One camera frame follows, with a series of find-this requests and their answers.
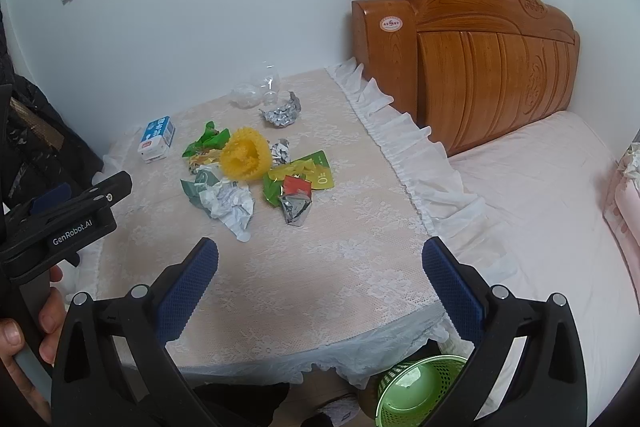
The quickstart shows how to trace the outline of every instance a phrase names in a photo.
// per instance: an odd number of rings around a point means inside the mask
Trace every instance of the crumpled aluminum foil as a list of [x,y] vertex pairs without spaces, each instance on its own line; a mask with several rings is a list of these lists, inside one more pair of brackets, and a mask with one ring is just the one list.
[[300,99],[293,93],[293,91],[289,91],[289,96],[289,102],[281,105],[277,109],[266,112],[259,109],[262,117],[276,127],[286,127],[287,125],[294,123],[302,110],[302,106],[300,105]]
[[280,201],[282,202],[282,211],[287,224],[301,227],[305,222],[306,215],[309,213],[311,198],[299,191],[297,194],[287,194],[281,197]]
[[291,163],[291,155],[289,154],[289,140],[286,138],[280,138],[276,143],[271,146],[271,168],[274,169],[279,165],[286,165]]

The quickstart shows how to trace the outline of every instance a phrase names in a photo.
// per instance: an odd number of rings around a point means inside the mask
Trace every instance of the snack wrapper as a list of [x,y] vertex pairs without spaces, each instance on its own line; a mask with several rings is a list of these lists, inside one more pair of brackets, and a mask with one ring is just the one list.
[[282,202],[282,211],[287,224],[301,227],[311,208],[311,198],[302,190],[299,190],[296,194],[285,194],[280,198],[280,201]]
[[210,165],[220,160],[219,149],[211,149],[208,152],[200,152],[190,156],[189,158],[189,172],[195,174],[198,168],[202,165]]
[[208,121],[204,126],[204,133],[197,141],[190,143],[182,153],[183,158],[188,158],[198,153],[211,149],[222,149],[228,142],[230,133],[228,129],[216,130],[216,124]]
[[272,180],[268,174],[265,174],[262,177],[262,185],[265,199],[273,206],[280,206],[280,197],[283,195],[282,182]]
[[311,198],[311,183],[302,178],[294,178],[293,176],[285,176],[282,182],[282,191],[285,196],[302,192]]
[[318,151],[300,160],[281,165],[267,172],[271,180],[283,181],[285,176],[304,177],[311,182],[313,190],[334,187],[329,162],[324,151]]

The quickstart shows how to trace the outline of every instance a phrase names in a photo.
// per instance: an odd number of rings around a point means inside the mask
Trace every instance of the red wrapper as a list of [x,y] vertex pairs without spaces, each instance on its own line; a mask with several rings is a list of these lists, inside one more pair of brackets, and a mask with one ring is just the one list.
[[282,182],[282,189],[286,196],[290,194],[297,194],[299,190],[304,192],[309,199],[311,199],[311,182],[303,180],[302,178],[294,178],[293,176],[284,176]]

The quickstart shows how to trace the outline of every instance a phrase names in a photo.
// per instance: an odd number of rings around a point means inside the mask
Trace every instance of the milk carton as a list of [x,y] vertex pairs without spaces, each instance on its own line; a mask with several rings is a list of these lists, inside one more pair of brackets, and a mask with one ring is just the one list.
[[159,160],[167,155],[174,139],[174,132],[174,124],[168,116],[154,120],[146,126],[138,146],[138,152],[145,163]]

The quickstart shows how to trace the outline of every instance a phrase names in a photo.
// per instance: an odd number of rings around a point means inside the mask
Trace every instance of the green wastebasket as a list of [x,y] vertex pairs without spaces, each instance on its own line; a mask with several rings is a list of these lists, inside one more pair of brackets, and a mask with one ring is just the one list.
[[449,390],[466,359],[439,355],[400,362],[378,386],[377,427],[417,427]]

